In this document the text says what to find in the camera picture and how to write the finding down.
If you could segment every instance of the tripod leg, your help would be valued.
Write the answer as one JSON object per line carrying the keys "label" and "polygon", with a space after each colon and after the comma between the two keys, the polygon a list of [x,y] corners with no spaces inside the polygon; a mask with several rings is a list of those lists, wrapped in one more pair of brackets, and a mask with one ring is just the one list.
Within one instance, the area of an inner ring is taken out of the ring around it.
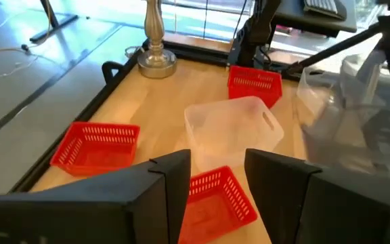
{"label": "tripod leg", "polygon": [[48,3],[46,1],[50,1],[50,0],[40,0],[41,5],[45,10],[46,15],[49,16],[49,21],[51,22],[52,28],[57,28],[59,25],[58,20],[55,17],[55,13],[53,12],[52,6],[49,4],[49,8],[48,8]]}
{"label": "tripod leg", "polygon": [[295,62],[294,64],[291,64],[288,68],[284,69],[282,73],[291,75],[293,73],[301,72],[303,68],[311,66],[326,58],[329,58],[332,55],[335,55],[347,48],[353,47],[354,45],[373,37],[375,34],[379,33],[380,31],[381,29],[378,23],[373,24],[370,27],[368,27],[367,30],[362,31],[361,33],[353,37],[350,37],[340,43],[337,43],[332,47],[329,47],[328,49],[325,49],[319,52],[318,54],[312,55],[311,57],[306,58],[300,62]]}

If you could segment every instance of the wooden tabletop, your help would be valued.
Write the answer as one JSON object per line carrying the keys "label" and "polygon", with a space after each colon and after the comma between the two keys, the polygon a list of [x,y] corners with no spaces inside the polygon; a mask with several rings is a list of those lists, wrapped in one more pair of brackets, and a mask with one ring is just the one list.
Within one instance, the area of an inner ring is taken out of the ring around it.
{"label": "wooden tabletop", "polygon": [[[207,48],[227,50],[229,43],[168,35],[168,40],[191,43]],[[92,122],[125,123],[141,127],[134,164],[188,148],[183,112],[191,104],[226,100],[228,72],[225,68],[178,60],[177,71],[166,79],[148,79],[135,67],[115,89],[102,107],[91,118]],[[283,97],[272,108],[284,130],[284,138],[274,152],[290,157],[304,158],[303,143],[295,117],[292,99],[297,83],[283,81]],[[242,167],[234,174],[255,204],[248,189]],[[192,175],[199,174],[192,164]],[[50,167],[35,184],[32,191],[44,190],[80,180],[57,167]],[[213,243],[269,243],[261,218],[231,232]]]}

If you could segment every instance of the floor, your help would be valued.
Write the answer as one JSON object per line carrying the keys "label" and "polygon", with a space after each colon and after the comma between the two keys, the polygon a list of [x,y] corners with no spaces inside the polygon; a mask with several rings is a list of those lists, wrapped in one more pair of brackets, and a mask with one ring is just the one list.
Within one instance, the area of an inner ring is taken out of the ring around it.
{"label": "floor", "polygon": [[[10,16],[0,28],[0,48],[20,47],[47,26],[41,12],[0,5],[0,23]],[[40,55],[37,60],[20,52],[0,53],[0,74],[7,74],[0,77],[0,194],[10,190],[105,85],[102,63],[124,63],[124,48],[144,40],[140,28],[81,18],[32,48],[32,54]],[[16,66],[28,68],[9,75]]]}
{"label": "floor", "polygon": [[[122,1],[51,2],[58,18],[74,12],[79,20],[31,48],[30,55],[0,53],[0,194],[10,190],[104,86],[102,63],[125,62],[124,49],[146,38],[140,28],[143,1],[125,1],[124,7]],[[168,31],[212,39],[230,39],[238,19],[235,14],[209,11],[209,21],[204,22],[206,16],[199,10],[169,5],[162,10]],[[47,28],[37,0],[0,1],[0,24],[7,19],[0,28],[0,48],[20,47]],[[297,33],[278,34],[273,47],[314,53],[330,41],[311,34],[306,39]]]}

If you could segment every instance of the red basket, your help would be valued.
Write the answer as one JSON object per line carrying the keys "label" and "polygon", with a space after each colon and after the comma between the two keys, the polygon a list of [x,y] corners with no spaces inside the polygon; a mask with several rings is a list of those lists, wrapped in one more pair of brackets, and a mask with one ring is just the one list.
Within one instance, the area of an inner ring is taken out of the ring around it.
{"label": "red basket", "polygon": [[254,68],[231,66],[228,98],[256,96],[271,108],[282,97],[281,74]]}
{"label": "red basket", "polygon": [[74,122],[53,155],[51,165],[72,176],[93,176],[130,166],[139,126]]}
{"label": "red basket", "polygon": [[179,244],[206,243],[257,219],[228,166],[190,179]]}

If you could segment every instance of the clear plastic container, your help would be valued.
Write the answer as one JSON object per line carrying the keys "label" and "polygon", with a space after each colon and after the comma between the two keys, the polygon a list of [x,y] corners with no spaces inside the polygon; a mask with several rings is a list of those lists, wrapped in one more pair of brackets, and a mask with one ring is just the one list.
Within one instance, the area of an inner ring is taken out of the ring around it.
{"label": "clear plastic container", "polygon": [[190,148],[201,171],[242,165],[247,148],[272,151],[284,137],[275,116],[254,96],[192,105],[184,114]]}
{"label": "clear plastic container", "polygon": [[349,56],[341,74],[304,70],[297,113],[312,163],[390,175],[390,74],[384,56]]}

